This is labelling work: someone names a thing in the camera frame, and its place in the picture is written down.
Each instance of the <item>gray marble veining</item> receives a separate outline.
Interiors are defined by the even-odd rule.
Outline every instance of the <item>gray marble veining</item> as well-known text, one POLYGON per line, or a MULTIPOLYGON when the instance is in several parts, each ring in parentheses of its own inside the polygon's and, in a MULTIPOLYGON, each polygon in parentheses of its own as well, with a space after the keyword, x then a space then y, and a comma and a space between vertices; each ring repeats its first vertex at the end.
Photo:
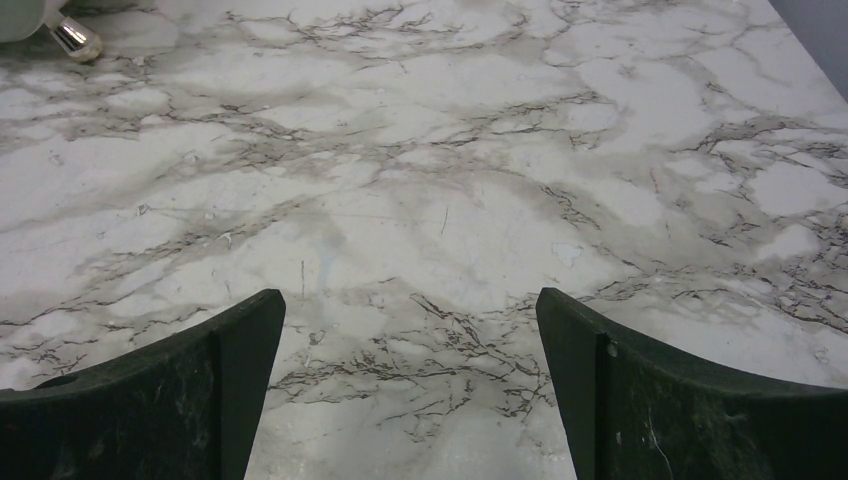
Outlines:
POLYGON ((766 0, 80 9, 0 47, 0 388, 279 288, 249 479, 573 478, 543 286, 848 386, 848 105, 766 0))

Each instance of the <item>gray wall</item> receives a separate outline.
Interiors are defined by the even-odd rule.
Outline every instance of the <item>gray wall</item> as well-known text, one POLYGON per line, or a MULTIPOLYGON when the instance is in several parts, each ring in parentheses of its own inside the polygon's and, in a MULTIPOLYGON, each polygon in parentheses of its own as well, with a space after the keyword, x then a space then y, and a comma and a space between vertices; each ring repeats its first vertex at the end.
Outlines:
POLYGON ((848 0, 769 0, 848 100, 848 0))

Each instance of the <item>marble countertop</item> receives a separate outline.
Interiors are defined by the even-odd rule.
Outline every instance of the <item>marble countertop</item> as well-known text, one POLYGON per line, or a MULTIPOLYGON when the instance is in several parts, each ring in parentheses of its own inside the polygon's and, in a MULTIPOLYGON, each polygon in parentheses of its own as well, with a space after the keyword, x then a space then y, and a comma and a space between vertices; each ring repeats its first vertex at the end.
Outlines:
POLYGON ((247 478, 573 478, 543 286, 848 387, 848 105, 766 0, 99 0, 0 47, 0 388, 262 288, 247 478))

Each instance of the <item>white marble surface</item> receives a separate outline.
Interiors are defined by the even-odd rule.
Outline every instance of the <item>white marble surface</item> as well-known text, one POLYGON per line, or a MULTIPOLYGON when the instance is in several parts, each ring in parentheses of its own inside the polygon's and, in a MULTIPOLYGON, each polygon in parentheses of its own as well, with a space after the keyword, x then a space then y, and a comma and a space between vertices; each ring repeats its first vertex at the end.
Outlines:
POLYGON ((573 478, 543 286, 848 387, 848 105, 766 0, 125 3, 0 47, 0 388, 279 288, 248 479, 573 478))

